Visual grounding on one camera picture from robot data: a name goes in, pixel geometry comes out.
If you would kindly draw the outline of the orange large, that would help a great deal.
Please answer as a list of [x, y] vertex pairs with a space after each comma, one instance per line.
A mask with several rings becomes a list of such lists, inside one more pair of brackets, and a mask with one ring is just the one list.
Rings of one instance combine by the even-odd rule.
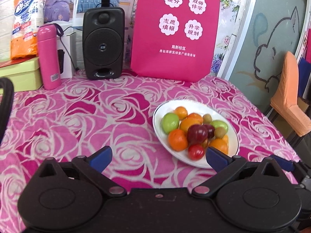
[[228, 143], [226, 141], [224, 141], [223, 139], [216, 138], [214, 140], [211, 140], [211, 142], [209, 143], [209, 147], [213, 147], [215, 149], [218, 149], [222, 153], [228, 155], [228, 151], [229, 151]]

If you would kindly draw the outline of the small yellow orange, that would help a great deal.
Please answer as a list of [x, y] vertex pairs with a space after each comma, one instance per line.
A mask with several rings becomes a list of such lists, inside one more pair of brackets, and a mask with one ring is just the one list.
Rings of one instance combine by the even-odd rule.
[[177, 107], [173, 112], [179, 117], [179, 120], [184, 120], [188, 116], [188, 111], [182, 106]]
[[222, 138], [222, 140], [223, 140], [224, 142], [226, 142], [227, 145], [229, 145], [229, 137], [228, 137], [228, 135], [224, 135], [224, 137]]

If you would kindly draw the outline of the red green tomato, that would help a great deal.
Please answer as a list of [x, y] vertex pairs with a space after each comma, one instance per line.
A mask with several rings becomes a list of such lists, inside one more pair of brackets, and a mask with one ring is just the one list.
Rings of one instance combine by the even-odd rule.
[[209, 145], [209, 140], [208, 139], [206, 139], [204, 142], [201, 143], [201, 146], [202, 146], [203, 149], [207, 149], [208, 145]]

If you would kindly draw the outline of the tan longan back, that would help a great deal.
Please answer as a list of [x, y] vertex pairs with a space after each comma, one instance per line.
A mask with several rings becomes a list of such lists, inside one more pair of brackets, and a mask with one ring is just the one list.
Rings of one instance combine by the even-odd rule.
[[227, 130], [223, 127], [215, 128], [214, 135], [215, 138], [222, 139], [227, 134]]

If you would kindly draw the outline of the tan longan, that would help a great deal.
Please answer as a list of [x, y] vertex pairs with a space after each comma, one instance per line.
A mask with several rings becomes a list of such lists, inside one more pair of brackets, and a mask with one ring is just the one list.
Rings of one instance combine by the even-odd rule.
[[210, 124], [212, 122], [212, 117], [210, 114], [205, 114], [202, 117], [204, 124]]
[[227, 134], [227, 130], [223, 127], [215, 128], [214, 135], [215, 138], [222, 139]]

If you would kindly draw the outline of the dark plum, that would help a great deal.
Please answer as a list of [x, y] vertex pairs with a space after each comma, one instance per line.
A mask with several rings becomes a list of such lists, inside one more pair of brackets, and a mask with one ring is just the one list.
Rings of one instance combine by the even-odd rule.
[[215, 136], [215, 128], [211, 124], [204, 124], [204, 127], [207, 130], [207, 138], [212, 139]]
[[208, 138], [208, 131], [204, 125], [192, 125], [187, 131], [188, 144], [201, 144]]

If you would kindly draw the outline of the green apple fruit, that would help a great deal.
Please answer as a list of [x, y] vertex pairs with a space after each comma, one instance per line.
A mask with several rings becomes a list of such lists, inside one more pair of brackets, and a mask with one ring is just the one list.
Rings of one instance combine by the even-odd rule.
[[212, 125], [215, 129], [223, 128], [225, 132], [228, 132], [228, 124], [222, 120], [213, 120], [210, 125]]
[[161, 120], [161, 128], [165, 134], [179, 128], [179, 117], [175, 113], [167, 113]]

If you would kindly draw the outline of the tan longan front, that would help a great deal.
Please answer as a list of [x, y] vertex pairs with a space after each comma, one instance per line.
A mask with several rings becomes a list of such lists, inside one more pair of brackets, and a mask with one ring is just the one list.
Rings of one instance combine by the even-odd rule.
[[202, 117], [204, 124], [210, 124], [212, 122], [212, 117], [210, 114], [205, 114]]

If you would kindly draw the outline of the orange front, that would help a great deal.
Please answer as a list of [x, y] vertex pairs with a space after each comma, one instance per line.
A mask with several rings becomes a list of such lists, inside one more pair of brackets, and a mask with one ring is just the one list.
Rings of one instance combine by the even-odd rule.
[[181, 129], [175, 129], [169, 133], [168, 143], [174, 151], [183, 151], [188, 148], [186, 133]]

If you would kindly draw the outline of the pink rose tablecloth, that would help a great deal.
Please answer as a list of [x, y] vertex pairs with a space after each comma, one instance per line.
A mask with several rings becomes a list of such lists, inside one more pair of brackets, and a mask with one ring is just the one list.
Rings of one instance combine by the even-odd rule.
[[213, 170], [177, 160], [157, 139], [153, 113], [172, 99], [195, 100], [221, 113], [238, 135], [239, 154], [249, 161], [272, 154], [299, 160], [278, 129], [228, 81], [207, 76], [187, 83], [130, 70], [117, 79], [89, 81], [79, 71], [55, 90], [14, 96], [1, 144], [1, 232], [24, 229], [17, 201], [47, 157], [66, 162], [110, 146], [113, 160], [104, 174], [126, 189], [193, 188], [213, 176]]

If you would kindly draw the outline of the white ceramic plate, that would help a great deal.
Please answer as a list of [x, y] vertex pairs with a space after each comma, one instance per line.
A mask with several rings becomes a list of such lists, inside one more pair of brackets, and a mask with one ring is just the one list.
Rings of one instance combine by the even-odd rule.
[[155, 131], [155, 134], [157, 138], [159, 139], [160, 143], [163, 145], [163, 147], [171, 153], [176, 159], [194, 166], [198, 168], [204, 168], [204, 169], [210, 169], [211, 166], [207, 163], [205, 158], [202, 158], [197, 161], [193, 161], [188, 158], [187, 152], [181, 151], [177, 152], [170, 148], [169, 143], [167, 141], [167, 134], [163, 131], [161, 127], [161, 120], [169, 112], [172, 112], [177, 107], [185, 107], [188, 113], [197, 113], [199, 115], [204, 114], [210, 114], [212, 119], [215, 120], [221, 120], [223, 122], [226, 122], [228, 125], [228, 138], [229, 138], [229, 146], [228, 146], [228, 156], [232, 157], [234, 155], [237, 155], [240, 151], [240, 142], [238, 135], [236, 133], [236, 130], [232, 126], [232, 124], [229, 122], [228, 119], [226, 119], [223, 115], [221, 115], [220, 111], [216, 110], [215, 108], [209, 107], [208, 105], [204, 103], [200, 103], [194, 100], [189, 99], [174, 99], [169, 100], [167, 102], [164, 102], [160, 104], [153, 113], [152, 117], [152, 123], [153, 123], [153, 129]]

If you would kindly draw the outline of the orange covered chair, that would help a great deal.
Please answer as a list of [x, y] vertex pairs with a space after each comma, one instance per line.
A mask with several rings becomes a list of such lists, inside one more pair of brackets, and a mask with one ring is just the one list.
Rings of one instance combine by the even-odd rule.
[[298, 106], [299, 70], [296, 57], [287, 52], [278, 88], [270, 106], [283, 117], [294, 132], [303, 137], [310, 132], [310, 118]]

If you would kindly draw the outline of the green shoe box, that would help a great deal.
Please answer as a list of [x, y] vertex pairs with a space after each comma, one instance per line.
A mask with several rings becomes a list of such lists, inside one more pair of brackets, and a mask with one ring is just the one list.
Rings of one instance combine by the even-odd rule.
[[1, 77], [12, 81], [15, 92], [37, 90], [43, 85], [38, 57], [2, 61]]

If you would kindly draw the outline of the white box behind thermos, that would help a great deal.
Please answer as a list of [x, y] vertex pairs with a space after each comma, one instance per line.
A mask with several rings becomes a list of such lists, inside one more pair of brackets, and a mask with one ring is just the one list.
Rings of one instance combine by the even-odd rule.
[[57, 36], [57, 50], [61, 79], [72, 78], [77, 69], [76, 63], [76, 32], [67, 28], [64, 35]]

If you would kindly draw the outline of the pink thermos bottle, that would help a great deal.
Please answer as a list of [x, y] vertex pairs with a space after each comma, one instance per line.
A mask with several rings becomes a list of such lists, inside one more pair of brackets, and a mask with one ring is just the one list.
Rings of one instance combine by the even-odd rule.
[[43, 25], [38, 30], [38, 59], [46, 90], [53, 90], [61, 85], [56, 35], [54, 24]]

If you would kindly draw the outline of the black speaker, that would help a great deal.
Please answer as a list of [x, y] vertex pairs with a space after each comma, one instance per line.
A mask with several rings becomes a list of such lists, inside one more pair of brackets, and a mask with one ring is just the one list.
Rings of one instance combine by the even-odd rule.
[[98, 7], [84, 13], [82, 48], [86, 76], [89, 80], [121, 76], [124, 53], [125, 12], [101, 0]]

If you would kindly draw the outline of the magenta fabric bag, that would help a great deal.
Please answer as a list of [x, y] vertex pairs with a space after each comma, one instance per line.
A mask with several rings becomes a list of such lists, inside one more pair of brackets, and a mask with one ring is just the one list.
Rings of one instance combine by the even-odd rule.
[[220, 0], [138, 0], [131, 69], [140, 76], [197, 82], [210, 73]]

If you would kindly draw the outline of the orange paper cup package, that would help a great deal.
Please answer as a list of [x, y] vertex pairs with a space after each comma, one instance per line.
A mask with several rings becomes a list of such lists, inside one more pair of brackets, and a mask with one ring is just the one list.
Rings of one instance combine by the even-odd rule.
[[35, 56], [38, 53], [38, 29], [44, 24], [46, 0], [14, 0], [14, 23], [10, 58]]

